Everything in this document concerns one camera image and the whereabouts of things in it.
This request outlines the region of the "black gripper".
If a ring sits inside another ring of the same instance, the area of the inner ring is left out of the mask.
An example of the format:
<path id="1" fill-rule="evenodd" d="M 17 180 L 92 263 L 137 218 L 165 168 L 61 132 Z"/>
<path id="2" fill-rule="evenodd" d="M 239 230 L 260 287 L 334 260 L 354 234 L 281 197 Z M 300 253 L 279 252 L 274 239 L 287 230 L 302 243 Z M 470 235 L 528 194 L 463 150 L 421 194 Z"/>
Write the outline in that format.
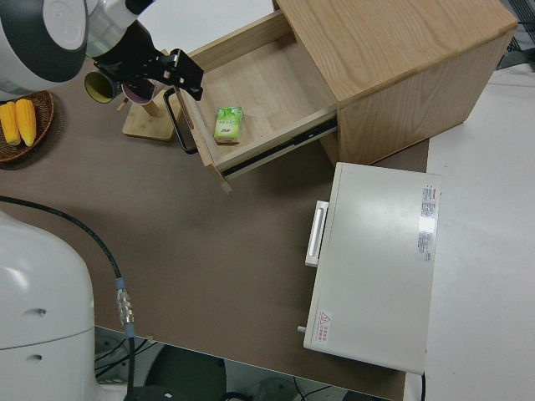
<path id="1" fill-rule="evenodd" d="M 133 91 L 153 91 L 155 84 L 148 77 L 148 65 L 155 61 L 155 80 L 173 84 L 185 90 L 195 101 L 200 101 L 204 70 L 187 53 L 176 48 L 170 54 L 158 50 L 109 51 L 94 58 L 94 65 L 114 81 Z"/>

